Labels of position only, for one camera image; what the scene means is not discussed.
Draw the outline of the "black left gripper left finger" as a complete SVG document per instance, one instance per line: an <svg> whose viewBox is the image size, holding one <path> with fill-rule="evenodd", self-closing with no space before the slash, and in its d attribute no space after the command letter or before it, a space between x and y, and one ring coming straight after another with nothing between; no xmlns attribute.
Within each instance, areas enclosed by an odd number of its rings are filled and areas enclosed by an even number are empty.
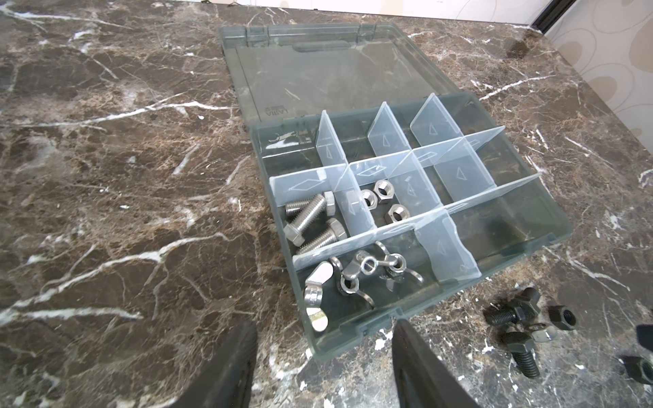
<svg viewBox="0 0 653 408"><path fill-rule="evenodd" d="M257 363L258 333L243 321L224 338L214 358L173 407L248 407Z"/></svg>

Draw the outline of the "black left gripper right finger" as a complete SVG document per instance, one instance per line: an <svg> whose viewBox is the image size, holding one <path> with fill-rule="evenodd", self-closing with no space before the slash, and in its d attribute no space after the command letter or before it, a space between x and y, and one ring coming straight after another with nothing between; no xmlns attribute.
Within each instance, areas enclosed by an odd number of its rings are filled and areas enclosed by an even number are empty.
<svg viewBox="0 0 653 408"><path fill-rule="evenodd" d="M396 321L392 359L401 407L478 406L407 320Z"/></svg>

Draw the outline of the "silver wing nut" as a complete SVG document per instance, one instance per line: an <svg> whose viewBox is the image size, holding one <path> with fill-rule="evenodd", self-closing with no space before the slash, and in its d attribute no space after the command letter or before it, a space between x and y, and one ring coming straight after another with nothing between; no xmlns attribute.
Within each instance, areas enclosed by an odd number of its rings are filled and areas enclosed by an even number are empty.
<svg viewBox="0 0 653 408"><path fill-rule="evenodd" d="M375 303L372 297L362 292L360 283L362 275L370 276L377 270L379 266L377 258L366 251L360 250L355 253L354 258L347 265L344 265L335 256L329 258L329 262L337 275L336 288L338 291L344 296L360 296L374 309Z"/></svg>
<svg viewBox="0 0 653 408"><path fill-rule="evenodd" d="M333 277L333 273L333 265L328 261L323 261L316 266L305 281L305 310L313 330L317 333L323 333L328 327L329 320L321 308L321 303L324 294L323 286Z"/></svg>
<svg viewBox="0 0 653 408"><path fill-rule="evenodd" d="M375 241L374 246L380 253L377 262L385 270L383 278L388 290L393 292L396 284L403 282L407 276L413 278L419 285L424 284L424 278L420 273L408 267L403 255L400 253L391 253L381 241Z"/></svg>

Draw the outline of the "silver hex bolt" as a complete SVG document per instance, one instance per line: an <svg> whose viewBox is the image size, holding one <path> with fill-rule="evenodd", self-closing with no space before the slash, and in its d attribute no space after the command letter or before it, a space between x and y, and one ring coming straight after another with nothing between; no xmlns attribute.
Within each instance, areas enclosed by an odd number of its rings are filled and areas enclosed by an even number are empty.
<svg viewBox="0 0 653 408"><path fill-rule="evenodd" d="M335 242L343 241L347 238L345 227L343 227L338 219L328 219L328 221L326 221L326 226L327 228L323 233L312 241L304 244L304 246L301 246L297 251L297 255L310 253Z"/></svg>
<svg viewBox="0 0 653 408"><path fill-rule="evenodd" d="M326 215L332 217L334 214L336 214L335 195L332 191L329 190L324 191L321 193L321 195L326 200ZM302 212L304 208L307 207L310 203L311 199L289 202L287 205L285 205L285 214L289 219L292 219L292 217Z"/></svg>
<svg viewBox="0 0 653 408"><path fill-rule="evenodd" d="M286 224L283 231L285 237L296 247L304 244L304 231L327 207L327 200L323 194L315 195L309 204L297 215L297 217Z"/></svg>

